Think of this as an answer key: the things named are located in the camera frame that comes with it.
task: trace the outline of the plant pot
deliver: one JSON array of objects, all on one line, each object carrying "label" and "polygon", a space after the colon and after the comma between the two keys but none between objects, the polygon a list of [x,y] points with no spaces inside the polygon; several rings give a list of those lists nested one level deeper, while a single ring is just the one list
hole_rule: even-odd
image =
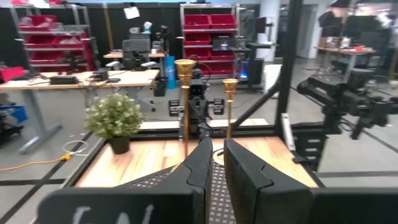
[{"label": "plant pot", "polygon": [[109,144],[112,147],[112,151],[115,154],[124,154],[130,150],[130,137],[116,137],[108,139]]}]

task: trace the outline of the white pillar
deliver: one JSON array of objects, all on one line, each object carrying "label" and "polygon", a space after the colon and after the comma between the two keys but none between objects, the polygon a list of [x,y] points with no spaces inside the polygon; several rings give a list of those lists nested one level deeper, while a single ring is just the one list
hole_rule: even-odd
[{"label": "white pillar", "polygon": [[[280,8],[280,0],[261,0],[260,3],[260,17],[267,17],[267,23],[271,21],[274,23],[272,29],[271,40],[273,43],[276,43],[277,40],[277,31],[278,31],[278,23],[279,23],[279,8]],[[268,34],[258,34],[257,43],[262,43],[267,41]],[[258,49],[257,50],[257,58],[263,58],[266,62],[274,61],[275,56],[275,47],[271,47],[271,49]]]}]

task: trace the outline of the white cable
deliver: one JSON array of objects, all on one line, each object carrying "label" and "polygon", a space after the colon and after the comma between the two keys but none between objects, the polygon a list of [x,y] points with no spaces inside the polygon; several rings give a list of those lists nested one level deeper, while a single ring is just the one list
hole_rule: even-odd
[{"label": "white cable", "polygon": [[[82,144],[84,144],[85,146],[84,146],[82,149],[77,150],[76,152],[72,152],[72,151],[69,151],[69,150],[67,150],[67,149],[65,148],[67,145],[72,144],[72,143],[82,143]],[[62,150],[63,150],[63,151],[65,151],[65,152],[67,152],[67,153],[70,153],[70,154],[73,155],[73,156],[88,156],[88,154],[81,154],[81,153],[82,153],[84,150],[86,150],[87,148],[88,148],[88,143],[85,142],[85,141],[82,141],[82,140],[70,141],[70,142],[65,143],[65,144],[62,146]]]}]

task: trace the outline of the black metal frame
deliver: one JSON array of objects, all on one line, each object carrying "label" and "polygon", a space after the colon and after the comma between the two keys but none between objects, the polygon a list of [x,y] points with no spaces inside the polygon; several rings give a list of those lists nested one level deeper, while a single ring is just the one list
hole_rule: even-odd
[{"label": "black metal frame", "polygon": [[[242,116],[240,116],[232,124],[233,138],[250,138],[250,137],[267,137],[278,136],[284,139],[283,127],[281,122],[281,114],[287,112],[288,100],[290,94],[290,85],[292,79],[292,71],[295,61],[295,49],[297,44],[298,21],[303,0],[291,0],[288,20],[288,33],[285,40],[286,50],[284,52],[284,59],[280,71],[280,77],[276,84],[255,104],[253,104]],[[279,98],[277,104],[277,113],[275,118],[275,125],[258,125],[258,126],[240,126],[246,119],[248,119],[255,111],[257,111],[265,102],[267,102],[275,93],[279,91]],[[137,134],[130,137],[131,141],[147,141],[147,140],[173,140],[180,139],[179,128],[168,129],[145,129],[140,130]],[[297,151],[292,152],[295,157],[316,157],[313,162],[302,164],[309,176],[318,184],[319,187],[324,187],[319,178],[312,170],[316,170],[320,161],[322,150],[326,142],[325,128],[322,122],[319,123],[305,123],[293,124],[292,132],[297,145]],[[225,138],[225,132],[210,133],[211,138]],[[101,144],[95,147],[90,155],[80,164],[76,172],[65,182],[64,187],[74,186],[79,178],[85,173],[90,164],[95,160],[98,153],[107,143],[105,139]],[[317,152],[308,152],[306,148],[317,148]]]}]

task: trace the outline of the desk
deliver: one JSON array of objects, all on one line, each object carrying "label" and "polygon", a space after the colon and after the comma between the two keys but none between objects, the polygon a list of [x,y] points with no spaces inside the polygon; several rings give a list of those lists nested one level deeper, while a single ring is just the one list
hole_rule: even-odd
[{"label": "desk", "polygon": [[[103,56],[104,58],[111,58],[111,59],[122,59],[123,58],[123,53],[109,53]],[[160,76],[164,77],[164,63],[163,59],[165,57],[164,53],[156,53],[156,54],[149,54],[149,58],[159,58],[159,63],[160,63]]]},{"label": "desk", "polygon": [[[266,124],[266,121],[264,119],[248,119],[242,125],[261,124]],[[214,120],[211,125],[226,127],[227,120]],[[175,128],[176,126],[178,126],[176,121],[145,122],[141,125],[141,129]],[[309,187],[318,187],[301,165],[292,162],[293,154],[278,137],[237,138],[234,140],[283,173]],[[213,150],[223,147],[224,139],[212,139],[212,141]],[[189,152],[192,152],[197,144],[197,141],[190,141]],[[183,142],[180,140],[135,141],[131,142],[130,147],[131,150],[123,155],[114,155],[109,144],[92,150],[90,154],[96,155],[92,157],[91,162],[83,162],[84,167],[77,168],[83,173],[76,180],[74,186],[114,187],[174,166],[184,160]]]},{"label": "desk", "polygon": [[345,83],[349,79],[349,74],[351,72],[351,69],[353,69],[354,66],[355,66],[356,56],[376,53],[375,50],[331,49],[331,48],[325,48],[325,47],[314,47],[314,48],[316,48],[318,50],[326,51],[326,61],[328,61],[328,58],[330,58],[330,54],[331,53],[341,53],[341,54],[345,54],[345,55],[350,55],[351,56],[351,58],[349,60],[349,63],[348,63],[348,67],[347,67],[346,73],[344,75],[344,82]]},{"label": "desk", "polygon": [[[32,82],[28,81],[10,81],[8,83],[0,85],[0,90],[21,90],[22,97],[24,98],[25,108],[29,118],[34,122],[34,127],[36,131],[36,137],[28,141],[25,145],[23,145],[19,152],[22,154],[28,153],[29,151],[35,149],[37,146],[45,142],[48,138],[50,138],[53,134],[55,134],[60,128],[62,128],[61,124],[56,124],[54,127],[47,129],[44,124],[44,119],[42,112],[40,110],[39,104],[37,102],[37,98],[34,90],[64,90],[64,89],[84,89],[90,86],[90,82],[86,81],[86,79],[92,75],[92,72],[82,72],[76,73],[73,76],[76,76],[81,82],[75,85],[50,85],[49,83],[41,83],[48,82],[48,80],[43,80],[41,78],[36,79]],[[98,88],[114,88],[114,87],[128,87],[127,92],[131,98],[137,98],[137,90],[136,87],[141,86],[151,86],[159,74],[158,70],[146,70],[143,72],[121,72],[121,71],[110,71],[109,75],[113,75],[112,78],[120,78],[121,81],[118,83],[109,83],[105,84],[104,82],[96,82],[92,83],[92,86],[95,85]],[[57,76],[57,72],[48,72],[42,73],[42,75],[46,77]]]}]

